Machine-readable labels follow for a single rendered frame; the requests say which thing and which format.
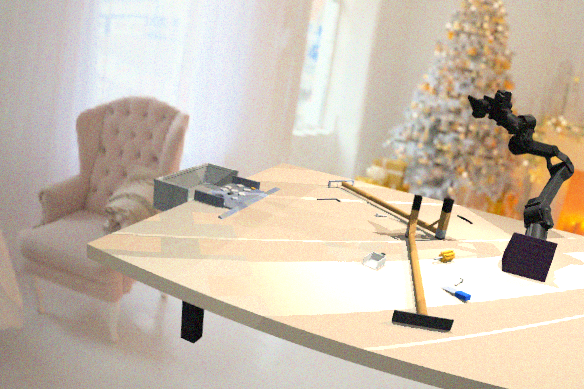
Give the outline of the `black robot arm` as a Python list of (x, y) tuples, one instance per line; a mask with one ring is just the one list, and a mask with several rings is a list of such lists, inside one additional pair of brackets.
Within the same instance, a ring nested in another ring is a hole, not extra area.
[[(510, 110), (509, 104), (512, 93), (505, 90), (497, 90), (492, 106), (500, 111)], [(511, 137), (508, 148), (512, 154), (531, 154), (546, 158), (547, 169), (551, 175), (546, 186), (541, 191), (540, 196), (530, 199), (524, 207), (524, 228), (527, 228), (525, 235), (540, 238), (547, 241), (548, 229), (554, 226), (551, 217), (550, 204), (564, 181), (570, 179), (574, 173), (574, 166), (568, 155), (561, 152), (556, 145), (550, 145), (533, 140), (536, 119), (532, 114), (515, 116), (508, 113), (502, 122), (502, 127)], [(551, 158), (555, 157), (563, 162), (552, 165)], [(537, 223), (538, 222), (538, 223)]]

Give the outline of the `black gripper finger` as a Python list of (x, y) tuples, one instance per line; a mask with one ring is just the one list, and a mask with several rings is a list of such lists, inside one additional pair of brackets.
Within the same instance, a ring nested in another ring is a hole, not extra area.
[(471, 96), (471, 95), (469, 95), (469, 96), (468, 96), (468, 99), (469, 99), (469, 102), (470, 102), (470, 104), (471, 104), (472, 111), (473, 111), (474, 107), (476, 106), (476, 102), (477, 102), (477, 100), (479, 100), (479, 99), (477, 99), (477, 98), (475, 98), (475, 97), (473, 97), (473, 96)]
[(489, 96), (486, 96), (486, 95), (484, 95), (483, 97), (484, 97), (484, 100), (485, 101), (489, 102), (490, 106), (492, 106), (492, 103), (495, 102), (494, 101), (494, 98), (492, 98), (492, 97), (489, 97)]

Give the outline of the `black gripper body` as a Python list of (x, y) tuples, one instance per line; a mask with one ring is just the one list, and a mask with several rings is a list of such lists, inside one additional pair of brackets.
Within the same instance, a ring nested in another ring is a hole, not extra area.
[(504, 110), (500, 111), (499, 109), (497, 109), (493, 106), (490, 106), (490, 107), (489, 106), (490, 106), (489, 102), (487, 102), (485, 100), (481, 100), (481, 99), (477, 100), (476, 106), (474, 107), (474, 109), (472, 111), (473, 112), (472, 116), (475, 119), (479, 119), (479, 118), (485, 117), (486, 114), (489, 114), (488, 115), (489, 119), (495, 120), (497, 122), (498, 126), (502, 126), (502, 122), (503, 122), (504, 118), (507, 116), (507, 114), (513, 112), (511, 110), (511, 108), (513, 106), (511, 101), (510, 101), (510, 104), (508, 107), (510, 110), (507, 110), (505, 108)]

